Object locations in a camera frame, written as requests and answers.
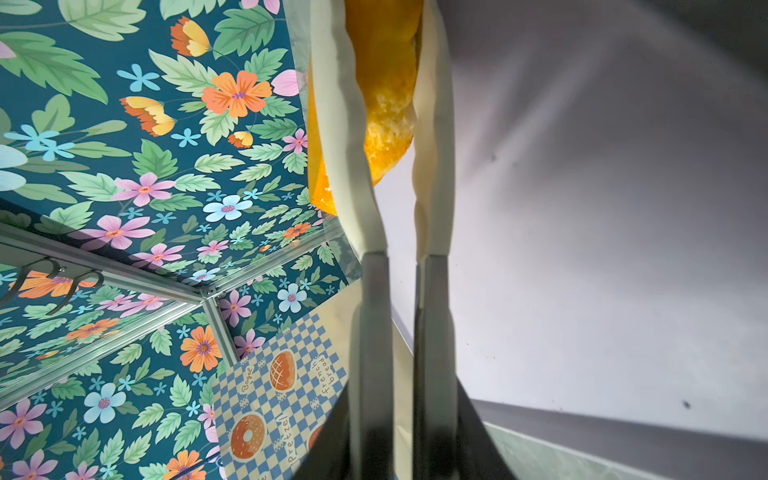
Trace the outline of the orange fake bread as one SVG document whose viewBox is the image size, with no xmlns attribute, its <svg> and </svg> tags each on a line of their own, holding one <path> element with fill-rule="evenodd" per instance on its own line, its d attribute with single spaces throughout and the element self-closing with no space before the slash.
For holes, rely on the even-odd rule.
<svg viewBox="0 0 768 480">
<path fill-rule="evenodd" d="M 378 184 L 409 149 L 420 53 L 422 1 L 346 0 L 346 31 L 367 110 L 364 150 Z"/>
</svg>

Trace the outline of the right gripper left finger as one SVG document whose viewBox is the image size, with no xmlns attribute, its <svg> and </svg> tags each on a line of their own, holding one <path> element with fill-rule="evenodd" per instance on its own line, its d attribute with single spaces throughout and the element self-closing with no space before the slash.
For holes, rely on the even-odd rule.
<svg viewBox="0 0 768 480">
<path fill-rule="evenodd" d="M 364 141 L 367 111 L 342 1 L 309 4 L 310 68 L 315 113 L 337 217 L 362 266 L 361 301 L 351 328 L 350 474 L 391 479 L 393 358 L 389 259 Z"/>
</svg>

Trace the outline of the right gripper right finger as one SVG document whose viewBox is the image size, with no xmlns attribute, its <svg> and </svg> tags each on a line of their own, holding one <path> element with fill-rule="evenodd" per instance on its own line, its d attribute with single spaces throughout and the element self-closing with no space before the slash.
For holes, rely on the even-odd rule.
<svg viewBox="0 0 768 480">
<path fill-rule="evenodd" d="M 513 473 L 456 372 L 449 289 L 456 179 L 454 97 L 447 34 L 435 1 L 423 7 L 413 105 L 417 272 L 412 473 L 416 479 L 511 479 Z"/>
</svg>

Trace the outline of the blue checkered paper bag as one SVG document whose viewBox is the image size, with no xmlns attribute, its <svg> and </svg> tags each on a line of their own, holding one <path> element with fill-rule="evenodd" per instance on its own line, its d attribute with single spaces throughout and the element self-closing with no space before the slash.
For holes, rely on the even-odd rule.
<svg viewBox="0 0 768 480">
<path fill-rule="evenodd" d="M 290 479 L 319 437 L 350 369 L 353 282 L 214 383 L 218 464 L 227 479 Z"/>
</svg>

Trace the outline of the lilac plastic tray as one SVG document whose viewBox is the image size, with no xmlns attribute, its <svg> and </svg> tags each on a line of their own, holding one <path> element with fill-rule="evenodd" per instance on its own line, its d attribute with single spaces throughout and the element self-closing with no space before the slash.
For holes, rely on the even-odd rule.
<svg viewBox="0 0 768 480">
<path fill-rule="evenodd" d="M 523 478 L 767 475 L 767 5 L 444 1 L 458 375 Z"/>
</svg>

